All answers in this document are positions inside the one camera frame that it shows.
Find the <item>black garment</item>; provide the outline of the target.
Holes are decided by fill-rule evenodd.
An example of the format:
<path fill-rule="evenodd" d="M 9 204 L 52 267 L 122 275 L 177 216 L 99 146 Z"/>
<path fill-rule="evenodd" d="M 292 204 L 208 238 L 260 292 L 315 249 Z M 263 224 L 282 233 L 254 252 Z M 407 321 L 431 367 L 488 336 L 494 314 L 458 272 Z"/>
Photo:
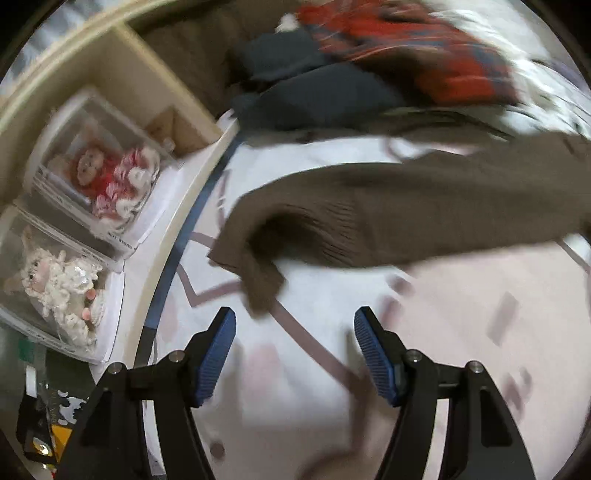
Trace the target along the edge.
<path fill-rule="evenodd" d="M 377 76 L 332 61 L 301 28 L 257 37 L 240 62 L 249 91 L 231 108 L 245 130 L 353 128 L 406 104 Z"/>

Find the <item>brown knit cardigan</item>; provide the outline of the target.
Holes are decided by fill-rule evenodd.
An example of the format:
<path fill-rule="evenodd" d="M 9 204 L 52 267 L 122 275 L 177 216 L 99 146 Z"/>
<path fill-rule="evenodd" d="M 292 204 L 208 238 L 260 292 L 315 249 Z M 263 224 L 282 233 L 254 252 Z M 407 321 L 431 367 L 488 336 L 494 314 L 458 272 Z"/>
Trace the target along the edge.
<path fill-rule="evenodd" d="M 496 131 L 467 155 L 322 166 L 267 183 L 239 198 L 209 257 L 263 315 L 283 287 L 281 258 L 405 266 L 589 232 L 589 139 Z"/>

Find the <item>red doll in case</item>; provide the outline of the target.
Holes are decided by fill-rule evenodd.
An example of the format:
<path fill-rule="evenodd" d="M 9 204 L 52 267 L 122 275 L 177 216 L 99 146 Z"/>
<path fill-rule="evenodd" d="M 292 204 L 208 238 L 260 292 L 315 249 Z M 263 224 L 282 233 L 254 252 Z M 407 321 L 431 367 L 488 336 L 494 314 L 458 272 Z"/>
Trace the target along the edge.
<path fill-rule="evenodd" d="M 165 209 L 176 159 L 93 87 L 50 117 L 23 187 L 121 252 L 132 252 Z"/>

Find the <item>white doll in case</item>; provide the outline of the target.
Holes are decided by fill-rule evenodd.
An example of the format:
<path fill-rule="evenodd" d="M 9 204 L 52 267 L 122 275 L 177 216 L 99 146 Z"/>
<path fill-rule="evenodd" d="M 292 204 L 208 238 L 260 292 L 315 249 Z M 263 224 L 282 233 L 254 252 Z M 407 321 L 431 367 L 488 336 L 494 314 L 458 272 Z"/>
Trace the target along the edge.
<path fill-rule="evenodd" d="M 1 322 L 69 357 L 110 359 L 125 276 L 16 207 L 1 212 Z"/>

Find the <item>red plaid garment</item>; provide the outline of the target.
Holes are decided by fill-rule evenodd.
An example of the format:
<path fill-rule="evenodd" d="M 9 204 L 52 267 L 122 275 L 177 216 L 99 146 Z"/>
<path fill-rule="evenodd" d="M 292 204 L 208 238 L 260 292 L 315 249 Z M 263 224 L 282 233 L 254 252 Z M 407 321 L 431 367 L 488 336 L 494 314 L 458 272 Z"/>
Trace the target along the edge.
<path fill-rule="evenodd" d="M 307 2 L 295 15 L 322 53 L 378 75 L 409 103 L 518 103 L 511 69 L 498 50 L 421 1 Z"/>

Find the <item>wooden headboard shelf left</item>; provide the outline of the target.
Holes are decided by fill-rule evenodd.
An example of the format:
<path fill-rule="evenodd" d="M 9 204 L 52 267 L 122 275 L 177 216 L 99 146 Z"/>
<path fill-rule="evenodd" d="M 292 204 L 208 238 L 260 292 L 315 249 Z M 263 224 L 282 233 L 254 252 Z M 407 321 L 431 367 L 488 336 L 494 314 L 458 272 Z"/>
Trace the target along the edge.
<path fill-rule="evenodd" d="M 106 307 L 90 347 L 69 342 L 41 303 L 23 290 L 1 297 L 1 322 L 29 340 L 101 371 L 131 364 L 166 260 L 189 211 L 238 132 L 214 118 L 132 28 L 161 8 L 133 1 L 101 13 L 68 35 L 22 75 L 1 109 L 1 164 L 14 200 L 1 212 L 1 282 L 24 260 L 24 241 L 61 259 L 101 266 Z M 111 148 L 148 145 L 161 167 L 135 216 L 120 229 L 100 223 L 44 168 L 56 149 L 86 138 Z"/>

